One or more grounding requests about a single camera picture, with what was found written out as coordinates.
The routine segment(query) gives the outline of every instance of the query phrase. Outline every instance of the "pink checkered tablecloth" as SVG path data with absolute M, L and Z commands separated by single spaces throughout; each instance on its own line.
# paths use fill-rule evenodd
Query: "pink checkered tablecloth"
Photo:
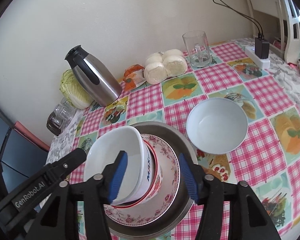
M 218 161 L 229 169 L 227 182 L 246 180 L 261 201 L 284 195 L 280 201 L 285 207 L 280 211 L 269 210 L 264 203 L 269 213 L 279 213 L 271 218 L 282 236 L 300 216 L 300 110 L 270 73 L 247 63 L 247 55 L 237 44 L 228 42 L 211 50 L 213 63 L 208 67 L 189 66 L 182 76 L 124 92 L 106 108 L 94 104 L 86 109 L 73 148 L 86 146 L 87 141 L 114 128 L 142 121 L 165 122 L 188 138 L 186 119 L 193 107 L 211 97 L 236 93 L 240 95 L 236 102 L 248 117 L 248 134 L 237 149 Z M 176 89 L 175 84 L 192 84 L 187 86 L 192 88 Z M 194 150 L 199 164 L 212 169 L 209 165 L 216 164 L 217 158 Z M 84 164 L 74 170 L 70 183 L 82 182 L 83 170 Z M 222 240 L 227 239 L 229 206 L 224 205 Z M 192 206 L 170 232 L 171 239 L 194 239 L 201 214 L 202 206 Z

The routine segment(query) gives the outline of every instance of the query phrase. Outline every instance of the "bowl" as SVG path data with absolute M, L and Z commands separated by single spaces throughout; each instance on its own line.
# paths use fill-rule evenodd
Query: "bowl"
M 244 110 L 227 98 L 209 98 L 190 112 L 186 131 L 191 142 L 210 154 L 225 154 L 236 149 L 248 132 Z
M 114 206 L 104 205 L 105 213 L 115 222 L 130 226 L 139 227 L 150 224 L 159 219 L 173 203 L 180 183 L 180 167 L 178 158 L 170 145 L 161 138 L 141 134 L 156 152 L 158 162 L 162 167 L 163 180 L 160 175 L 155 179 L 154 190 L 141 203 L 128 208 L 118 209 Z
M 187 154 L 192 161 L 198 164 L 194 149 L 187 138 L 175 128 L 161 122 L 141 122 L 133 124 L 140 133 L 156 135 L 165 140 L 174 150 L 177 156 L 180 153 Z M 106 217 L 110 232 L 116 236 L 130 240 L 148 240 L 159 237 L 181 222 L 192 207 L 193 200 L 190 199 L 183 178 L 180 178 L 180 185 L 174 201 L 170 208 L 156 221 L 150 224 L 130 227 L 119 224 L 109 217 Z
M 152 183 L 151 183 L 148 191 L 143 195 L 142 198 L 140 198 L 139 200 L 134 201 L 134 202 L 124 203 L 124 204 L 121 204 L 118 206 L 114 206 L 116 208 L 119 208 L 119 209 L 120 208 L 129 208 L 129 207 L 136 206 L 138 204 L 145 203 L 145 202 L 149 201 L 150 199 L 152 199 L 155 195 L 157 195 L 157 193 L 160 190 L 160 187 L 162 185 L 162 176 L 163 175 L 162 175 L 161 167 L 158 163 L 157 155 L 155 153 L 154 148 L 151 146 L 151 144 L 148 143 L 146 140 L 143 140 L 143 141 L 144 141 L 144 143 L 146 143 L 146 145 L 151 153 L 151 157 L 154 160 L 155 169 L 154 169 L 154 176 L 151 178 Z
M 121 150 L 128 154 L 128 165 L 113 205 L 141 198 L 152 183 L 155 169 L 150 151 L 138 130 L 131 126 L 122 126 L 100 136 L 91 146 L 84 167 L 83 181 L 102 173 L 106 165 L 115 161 Z

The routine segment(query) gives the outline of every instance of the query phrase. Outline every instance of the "white wall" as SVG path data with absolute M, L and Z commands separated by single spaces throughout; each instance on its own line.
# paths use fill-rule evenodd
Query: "white wall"
M 246 0 L 225 1 L 248 13 Z M 184 49 L 182 34 L 197 29 L 210 43 L 252 35 L 212 0 L 14 0 L 0 19 L 0 108 L 50 145 L 46 121 L 69 49 L 81 44 L 119 78 L 152 52 Z

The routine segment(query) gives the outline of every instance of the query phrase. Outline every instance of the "cabbage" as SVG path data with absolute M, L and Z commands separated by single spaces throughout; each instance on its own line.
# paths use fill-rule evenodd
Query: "cabbage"
M 62 74 L 60 91 L 72 106 L 79 109 L 89 107 L 93 101 L 91 96 L 79 84 L 71 69 Z

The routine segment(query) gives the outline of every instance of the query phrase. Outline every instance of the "screw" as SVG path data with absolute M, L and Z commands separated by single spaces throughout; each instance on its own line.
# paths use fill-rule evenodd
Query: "screw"
M 211 174 L 205 175 L 204 178 L 205 178 L 206 180 L 213 180 L 213 179 L 214 179 L 213 175 L 211 175 Z
M 101 180 L 102 178 L 103 178 L 102 174 L 96 174 L 96 175 L 93 176 L 94 180 Z
M 242 187 L 247 187 L 247 186 L 248 186 L 248 182 L 246 182 L 245 180 L 240 181 L 239 184 L 240 184 Z
M 68 185 L 68 182 L 63 180 L 62 182 L 59 183 L 60 187 L 66 187 Z

